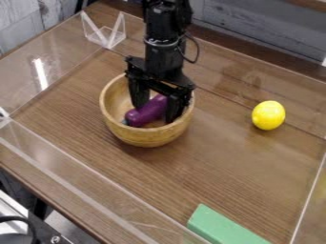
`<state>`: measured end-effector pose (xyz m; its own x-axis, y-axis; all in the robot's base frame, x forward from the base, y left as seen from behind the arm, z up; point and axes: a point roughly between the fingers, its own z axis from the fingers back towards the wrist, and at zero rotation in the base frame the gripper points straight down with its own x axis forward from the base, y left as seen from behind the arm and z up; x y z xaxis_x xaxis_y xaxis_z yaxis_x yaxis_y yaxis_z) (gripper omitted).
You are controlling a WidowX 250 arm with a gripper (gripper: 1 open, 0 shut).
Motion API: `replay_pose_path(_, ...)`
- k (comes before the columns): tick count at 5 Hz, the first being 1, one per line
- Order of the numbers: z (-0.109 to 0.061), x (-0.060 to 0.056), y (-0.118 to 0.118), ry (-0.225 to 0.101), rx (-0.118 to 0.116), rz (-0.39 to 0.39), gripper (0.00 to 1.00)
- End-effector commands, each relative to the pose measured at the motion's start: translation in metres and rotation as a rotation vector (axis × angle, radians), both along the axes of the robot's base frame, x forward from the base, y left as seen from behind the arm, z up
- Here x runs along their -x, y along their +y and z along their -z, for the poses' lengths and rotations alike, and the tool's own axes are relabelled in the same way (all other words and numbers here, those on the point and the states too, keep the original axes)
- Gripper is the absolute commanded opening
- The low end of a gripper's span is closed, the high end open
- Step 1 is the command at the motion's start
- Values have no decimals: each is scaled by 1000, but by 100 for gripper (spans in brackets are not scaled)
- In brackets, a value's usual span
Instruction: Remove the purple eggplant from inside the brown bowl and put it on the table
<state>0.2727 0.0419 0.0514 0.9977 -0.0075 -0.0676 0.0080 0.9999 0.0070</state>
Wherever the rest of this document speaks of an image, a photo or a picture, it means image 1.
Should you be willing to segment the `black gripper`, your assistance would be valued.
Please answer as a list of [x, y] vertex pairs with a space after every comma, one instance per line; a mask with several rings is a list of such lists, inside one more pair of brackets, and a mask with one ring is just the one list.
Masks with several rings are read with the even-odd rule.
[[145, 39], [145, 57], [127, 56], [125, 77], [132, 106], [139, 109], [149, 101], [149, 90], [168, 96], [166, 122], [172, 123], [190, 104], [195, 83], [183, 73], [186, 40], [172, 42]]

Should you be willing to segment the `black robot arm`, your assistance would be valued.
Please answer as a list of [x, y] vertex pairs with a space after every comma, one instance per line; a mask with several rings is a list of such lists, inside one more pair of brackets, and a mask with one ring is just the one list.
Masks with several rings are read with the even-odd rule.
[[183, 73], [183, 61], [195, 64], [200, 55], [198, 41], [187, 32], [192, 22], [188, 0], [141, 0], [145, 57], [128, 55], [124, 72], [132, 106], [149, 102], [149, 92], [167, 97], [164, 119], [172, 123], [190, 104], [195, 83]]

